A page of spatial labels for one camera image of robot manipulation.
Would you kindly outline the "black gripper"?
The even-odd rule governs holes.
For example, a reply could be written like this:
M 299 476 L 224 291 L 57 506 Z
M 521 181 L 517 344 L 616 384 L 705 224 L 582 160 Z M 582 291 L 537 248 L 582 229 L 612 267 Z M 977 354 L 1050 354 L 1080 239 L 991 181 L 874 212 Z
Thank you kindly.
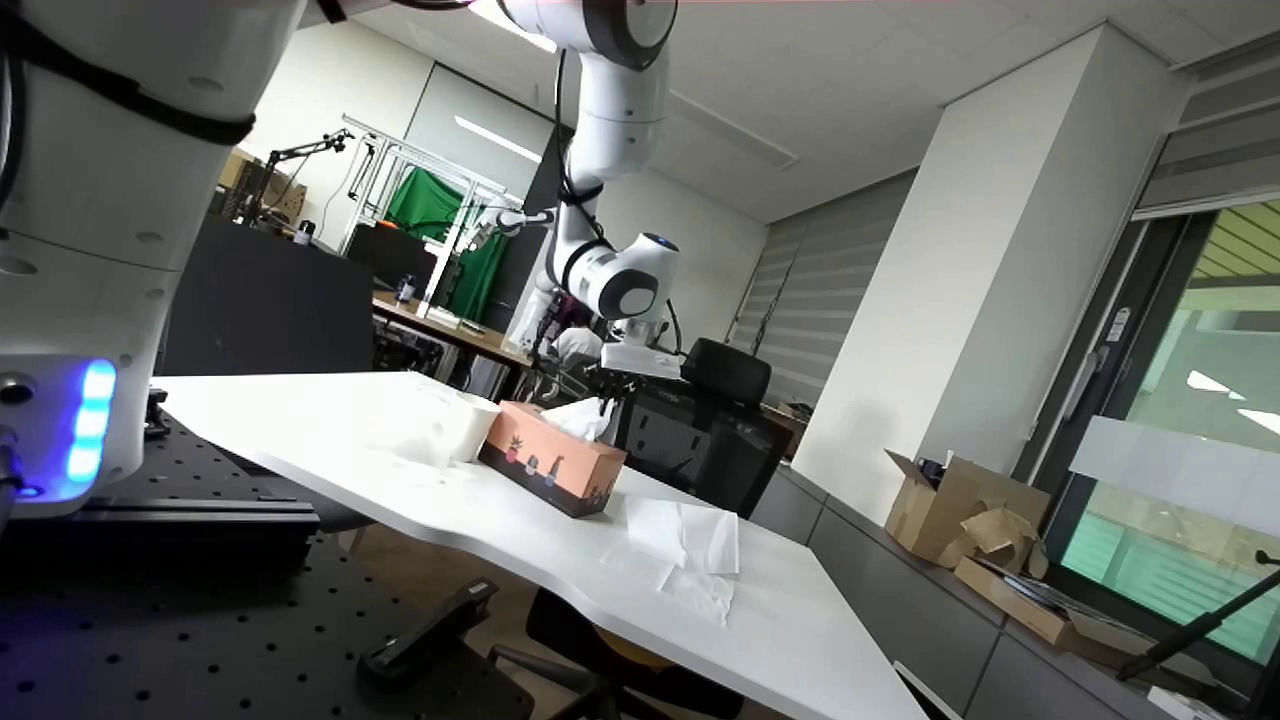
M 644 380 L 679 384 L 685 361 L 644 344 L 603 344 L 586 369 L 586 389 L 596 396 L 629 396 Z

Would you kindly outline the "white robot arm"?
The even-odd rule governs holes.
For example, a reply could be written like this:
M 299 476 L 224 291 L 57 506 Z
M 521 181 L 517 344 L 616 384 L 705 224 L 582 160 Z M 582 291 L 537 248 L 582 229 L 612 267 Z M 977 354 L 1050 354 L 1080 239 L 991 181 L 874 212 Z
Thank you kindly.
M 227 153 L 288 41 L 398 6 L 472 0 L 0 0 L 0 508 L 51 521 L 144 462 L 173 291 Z M 547 281 L 616 329 L 603 365 L 668 375 L 651 349 L 677 246 L 603 239 L 596 201 L 639 167 L 668 102 L 679 0 L 497 0 L 579 66 Z

